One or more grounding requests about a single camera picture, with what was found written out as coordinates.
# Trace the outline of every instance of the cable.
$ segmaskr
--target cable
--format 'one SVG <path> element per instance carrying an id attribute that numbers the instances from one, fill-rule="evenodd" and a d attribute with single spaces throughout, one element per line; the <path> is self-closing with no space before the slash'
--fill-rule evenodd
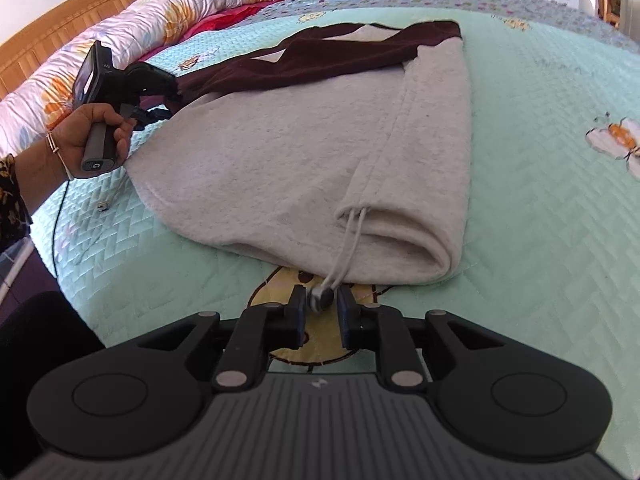
<path id="1" fill-rule="evenodd" d="M 56 228 L 58 227 L 58 220 L 60 219 L 60 213 L 62 213 L 62 206 L 65 203 L 66 192 L 69 191 L 69 184 L 71 184 L 70 180 L 66 181 L 65 192 L 62 194 L 62 200 L 60 201 L 60 206 L 58 207 L 58 214 L 56 215 L 56 221 L 53 222 L 53 232 L 51 234 L 51 261 L 53 262 L 53 273 L 56 276 L 56 280 L 58 279 L 58 268 L 56 267 Z"/>

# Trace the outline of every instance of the gold bangle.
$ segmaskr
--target gold bangle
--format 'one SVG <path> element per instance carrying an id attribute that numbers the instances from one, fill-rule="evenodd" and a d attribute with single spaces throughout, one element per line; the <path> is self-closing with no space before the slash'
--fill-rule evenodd
<path id="1" fill-rule="evenodd" d="M 65 161 L 62 159 L 62 155 L 60 155 L 60 148 L 58 147 L 58 145 L 56 144 L 55 139 L 53 138 L 53 135 L 51 134 L 51 132 L 47 132 L 47 140 L 49 141 L 49 147 L 51 148 L 51 151 L 53 153 L 55 153 L 58 158 L 60 159 L 60 162 L 62 162 L 62 167 L 65 168 L 65 172 L 66 172 L 66 177 L 69 181 L 71 180 L 75 180 L 76 178 L 73 176 L 73 174 L 69 171 L 69 168 L 66 166 Z"/>

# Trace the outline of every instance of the mint green bedspread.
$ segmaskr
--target mint green bedspread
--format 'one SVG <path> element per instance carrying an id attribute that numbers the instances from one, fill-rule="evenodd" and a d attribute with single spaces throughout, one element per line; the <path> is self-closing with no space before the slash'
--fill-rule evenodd
<path id="1" fill-rule="evenodd" d="M 444 283 L 395 287 L 378 301 L 415 317 L 450 310 L 594 372 L 614 401 L 600 452 L 626 476 L 638 474 L 640 182 L 624 161 L 588 145 L 585 134 L 606 126 L 595 120 L 607 113 L 616 122 L 640 119 L 640 56 L 539 23 L 454 9 L 376 8 L 203 33 L 152 62 L 180 74 L 277 44 L 305 27 L 439 19 L 460 24 L 472 84 L 463 260 Z M 196 56 L 187 70 L 178 67 Z M 61 195 L 34 216 L 33 238 L 50 268 Z M 108 211 L 96 209 L 100 200 L 110 202 Z M 122 170 L 72 183 L 56 261 L 62 290 L 109 345 L 199 310 L 236 317 L 274 271 L 170 232 Z M 369 366 L 370 356 L 357 354 L 314 371 Z"/>

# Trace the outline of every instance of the round pad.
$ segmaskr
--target round pad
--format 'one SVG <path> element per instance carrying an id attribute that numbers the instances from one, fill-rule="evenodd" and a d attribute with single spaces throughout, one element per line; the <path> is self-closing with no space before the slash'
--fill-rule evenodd
<path id="1" fill-rule="evenodd" d="M 562 384 L 539 374 L 508 375 L 495 382 L 491 393 L 500 407 L 515 415 L 550 415 L 566 401 Z"/>
<path id="2" fill-rule="evenodd" d="M 172 442 L 202 404 L 198 382 L 171 352 L 124 345 L 44 376 L 31 391 L 27 412 L 54 449 L 111 460 Z"/>
<path id="3" fill-rule="evenodd" d="M 595 450 L 612 413 L 587 371 L 524 348 L 469 351 L 446 376 L 436 405 L 461 440 L 510 460 L 560 460 Z"/>
<path id="4" fill-rule="evenodd" d="M 125 374 L 91 377 L 74 391 L 75 405 L 88 415 L 126 415 L 145 402 L 148 388 L 144 381 Z"/>

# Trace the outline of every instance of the floral sleeve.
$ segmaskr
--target floral sleeve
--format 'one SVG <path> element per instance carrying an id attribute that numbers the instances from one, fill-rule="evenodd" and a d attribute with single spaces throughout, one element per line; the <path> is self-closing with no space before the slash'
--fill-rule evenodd
<path id="1" fill-rule="evenodd" d="M 31 216 L 15 179 L 14 156 L 0 158 L 0 252 L 29 234 Z"/>

